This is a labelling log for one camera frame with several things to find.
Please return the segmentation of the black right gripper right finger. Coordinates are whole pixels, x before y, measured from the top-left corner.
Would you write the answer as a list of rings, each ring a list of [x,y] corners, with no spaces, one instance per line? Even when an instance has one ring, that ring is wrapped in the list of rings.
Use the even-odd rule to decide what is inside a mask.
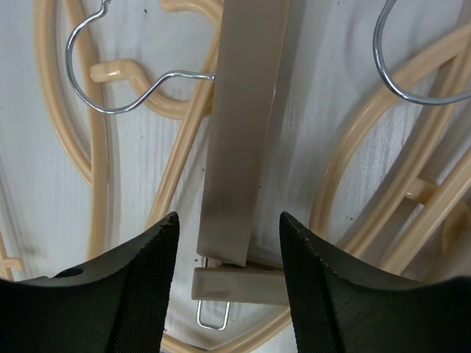
[[[280,215],[299,352],[468,352],[470,279],[426,285],[382,271]]]

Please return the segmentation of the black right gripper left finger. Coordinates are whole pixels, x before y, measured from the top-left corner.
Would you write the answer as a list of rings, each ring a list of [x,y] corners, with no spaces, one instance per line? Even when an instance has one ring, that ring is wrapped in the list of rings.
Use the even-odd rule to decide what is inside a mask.
[[[1,281],[2,352],[159,352],[180,236],[169,213],[54,277]]]

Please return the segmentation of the taupe clip hanger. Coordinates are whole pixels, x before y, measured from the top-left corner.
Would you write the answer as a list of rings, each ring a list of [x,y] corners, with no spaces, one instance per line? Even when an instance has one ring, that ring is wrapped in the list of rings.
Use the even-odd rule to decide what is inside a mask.
[[[410,91],[418,81],[429,75],[442,64],[457,58],[470,44],[470,24],[453,30],[448,35],[432,43],[425,50],[413,57],[394,74],[389,72],[383,56],[383,31],[395,1],[387,1],[376,21],[372,36],[372,51],[375,66],[384,85],[393,94],[412,104],[441,106],[454,104],[470,98],[469,91],[450,94],[449,96],[419,96]]]
[[[263,160],[283,56],[289,1],[174,1],[177,9],[211,11],[218,27],[204,73],[173,70],[158,83],[197,81],[149,214],[167,211],[208,98],[213,99],[192,298],[284,305],[279,271],[247,265]]]

